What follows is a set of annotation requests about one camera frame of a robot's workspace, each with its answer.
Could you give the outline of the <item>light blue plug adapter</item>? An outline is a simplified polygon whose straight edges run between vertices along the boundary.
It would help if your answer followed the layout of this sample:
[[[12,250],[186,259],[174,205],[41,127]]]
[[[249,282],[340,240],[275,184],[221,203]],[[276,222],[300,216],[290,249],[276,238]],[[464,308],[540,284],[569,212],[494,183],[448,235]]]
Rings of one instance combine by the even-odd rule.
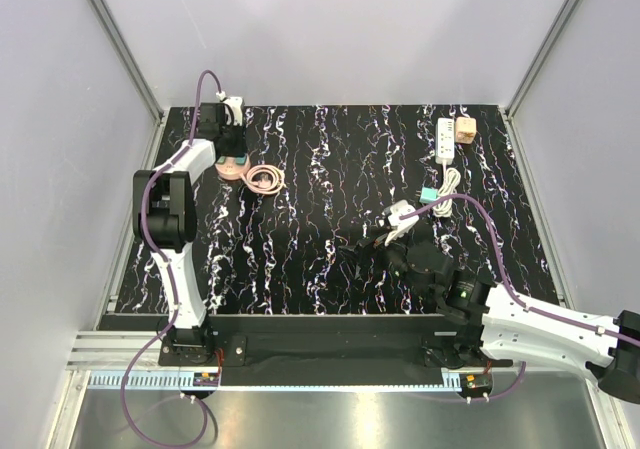
[[[419,193],[419,202],[427,205],[439,199],[439,191],[431,187],[422,187]]]

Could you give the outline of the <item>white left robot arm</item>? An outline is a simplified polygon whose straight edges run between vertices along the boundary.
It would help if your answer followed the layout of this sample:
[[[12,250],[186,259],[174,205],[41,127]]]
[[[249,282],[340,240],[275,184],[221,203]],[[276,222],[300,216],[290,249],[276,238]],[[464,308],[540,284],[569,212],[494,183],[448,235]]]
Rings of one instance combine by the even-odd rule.
[[[158,332],[168,356],[204,365],[221,355],[193,264],[198,218],[193,183],[215,168],[224,181],[239,181],[250,168],[244,100],[221,93],[198,110],[203,134],[189,137],[152,170],[133,176],[134,235],[150,250],[169,306],[168,323]]]

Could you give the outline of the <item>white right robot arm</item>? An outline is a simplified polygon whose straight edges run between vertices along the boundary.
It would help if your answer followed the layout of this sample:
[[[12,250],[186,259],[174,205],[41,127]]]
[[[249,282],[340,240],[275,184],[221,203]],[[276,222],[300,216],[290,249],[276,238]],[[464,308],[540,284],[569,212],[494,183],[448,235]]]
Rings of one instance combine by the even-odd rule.
[[[357,271],[373,270],[408,289],[456,334],[427,351],[445,367],[510,360],[581,376],[619,400],[639,401],[639,315],[579,312],[516,293],[459,267],[434,244],[403,244],[386,235],[340,250]]]

